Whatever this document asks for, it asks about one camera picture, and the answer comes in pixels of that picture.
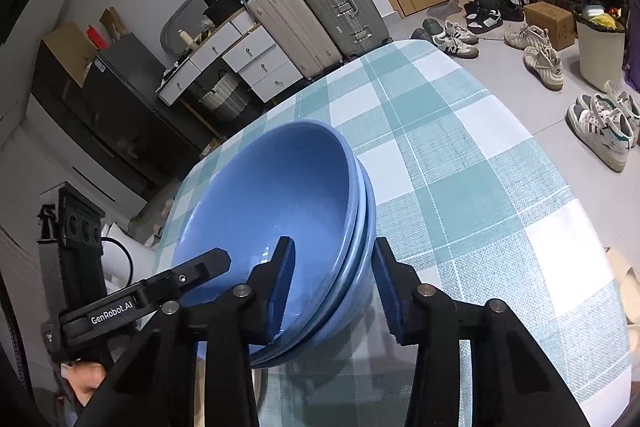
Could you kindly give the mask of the person's left hand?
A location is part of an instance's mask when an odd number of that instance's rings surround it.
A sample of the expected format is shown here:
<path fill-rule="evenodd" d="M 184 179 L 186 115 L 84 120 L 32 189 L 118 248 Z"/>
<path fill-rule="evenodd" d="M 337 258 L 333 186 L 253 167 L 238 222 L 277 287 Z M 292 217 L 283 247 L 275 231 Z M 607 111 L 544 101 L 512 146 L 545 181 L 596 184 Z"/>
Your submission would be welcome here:
<path fill-rule="evenodd" d="M 61 375 L 68 381 L 79 403 L 85 407 L 106 376 L 106 369 L 96 362 L 77 361 L 61 365 Z"/>

